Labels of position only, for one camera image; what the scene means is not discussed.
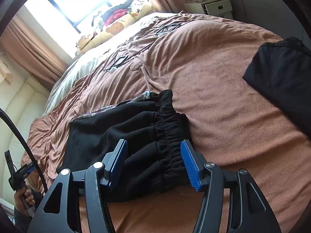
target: pink blanket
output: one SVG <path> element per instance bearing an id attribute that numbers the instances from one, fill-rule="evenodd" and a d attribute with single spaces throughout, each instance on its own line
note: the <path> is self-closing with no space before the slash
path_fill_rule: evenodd
<path id="1" fill-rule="evenodd" d="M 157 37 L 159 27 L 185 23 Z M 48 186 L 61 165 L 69 121 L 91 110 L 132 99 L 144 91 L 175 91 L 173 105 L 190 121 L 194 147 L 225 169 L 247 169 L 288 232 L 311 197 L 311 144 L 283 114 L 242 79 L 264 42 L 281 38 L 261 27 L 206 15 L 155 19 L 122 44 L 104 63 L 135 54 L 113 74 L 97 67 L 80 79 L 49 115 L 33 122 L 28 144 Z M 28 162 L 27 155 L 22 163 Z M 42 183 L 31 175 L 35 187 Z M 117 232 L 192 232 L 202 194 L 189 186 L 125 203 L 110 203 Z M 80 199 L 84 232 L 88 231 Z M 228 194 L 224 214 L 228 213 Z M 220 232 L 226 231 L 226 220 Z"/>

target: padded headboard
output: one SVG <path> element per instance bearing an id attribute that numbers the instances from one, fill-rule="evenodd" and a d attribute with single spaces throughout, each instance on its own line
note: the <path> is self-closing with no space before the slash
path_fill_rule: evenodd
<path id="1" fill-rule="evenodd" d="M 30 76 L 7 106 L 7 115 L 26 141 L 30 125 L 35 118 L 41 117 L 48 97 L 49 91 Z M 0 203 L 6 201 L 14 205 L 14 191 L 8 182 L 10 173 L 5 162 L 4 152 L 10 150 L 13 163 L 19 169 L 24 148 L 1 119 L 0 142 Z"/>

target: human hand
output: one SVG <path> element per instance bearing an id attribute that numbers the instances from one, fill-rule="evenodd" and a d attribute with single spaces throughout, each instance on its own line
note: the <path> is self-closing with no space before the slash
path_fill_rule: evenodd
<path id="1" fill-rule="evenodd" d="M 29 188 L 29 185 L 26 183 L 26 188 L 23 187 L 22 189 L 18 189 L 15 194 L 14 194 L 14 202 L 15 202 L 15 208 L 17 209 L 18 212 L 20 212 L 24 216 L 29 216 L 27 210 L 25 209 L 23 202 L 21 200 L 22 195 L 25 195 L 26 202 L 29 205 L 34 205 L 35 200 L 34 196 L 31 194 L 31 190 Z"/>

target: black hose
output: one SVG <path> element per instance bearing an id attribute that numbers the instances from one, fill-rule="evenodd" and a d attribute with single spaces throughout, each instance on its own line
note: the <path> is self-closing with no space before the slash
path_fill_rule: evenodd
<path id="1" fill-rule="evenodd" d="M 42 181 L 43 187 L 44 187 L 44 192 L 46 193 L 48 191 L 48 186 L 46 184 L 46 181 L 44 179 L 43 173 L 38 165 L 38 162 L 36 161 L 34 155 L 32 154 L 30 148 L 28 147 L 26 141 L 24 140 L 24 138 L 22 137 L 22 135 L 20 134 L 20 132 L 18 131 L 18 129 L 16 128 L 16 126 L 14 125 L 14 123 L 12 122 L 12 120 L 8 117 L 8 115 L 2 110 L 2 108 L 0 108 L 0 117 L 1 119 L 7 124 L 7 126 L 9 126 L 9 128 L 11 129 L 11 131 L 14 133 L 14 135 L 17 137 L 18 141 L 20 141 L 21 145 L 24 147 L 25 151 L 27 152 L 30 160 L 33 162 L 36 170 L 38 171 L 39 177 Z"/>

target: nightstand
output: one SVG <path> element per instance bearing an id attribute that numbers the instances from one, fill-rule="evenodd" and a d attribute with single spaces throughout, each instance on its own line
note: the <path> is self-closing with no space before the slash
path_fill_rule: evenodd
<path id="1" fill-rule="evenodd" d="M 184 6 L 188 13 L 233 19 L 230 0 L 204 0 L 203 2 L 189 2 Z"/>

